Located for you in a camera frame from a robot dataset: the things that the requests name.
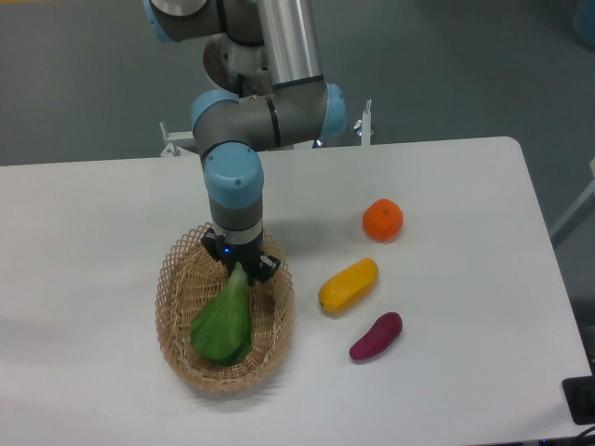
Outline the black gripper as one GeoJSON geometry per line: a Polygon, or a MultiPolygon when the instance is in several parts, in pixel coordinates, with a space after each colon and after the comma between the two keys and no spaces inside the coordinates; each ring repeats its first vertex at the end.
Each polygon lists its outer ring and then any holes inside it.
{"type": "Polygon", "coordinates": [[[247,275],[249,284],[268,281],[281,266],[278,257],[263,255],[261,234],[249,243],[232,244],[228,243],[223,235],[217,235],[214,230],[207,230],[201,238],[201,243],[228,274],[231,274],[235,265],[239,263],[247,275]]]}

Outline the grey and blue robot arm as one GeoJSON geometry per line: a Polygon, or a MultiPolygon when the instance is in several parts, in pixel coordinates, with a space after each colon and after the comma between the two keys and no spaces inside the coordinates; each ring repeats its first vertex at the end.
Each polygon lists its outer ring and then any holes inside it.
{"type": "Polygon", "coordinates": [[[263,251],[264,172],[259,153],[342,133],[347,108],[328,84],[308,1],[146,1],[145,14],[163,41],[210,36],[229,42],[221,60],[243,57],[270,80],[251,86],[248,72],[200,95],[191,107],[213,226],[201,242],[228,271],[266,282],[281,265],[263,251]]]}

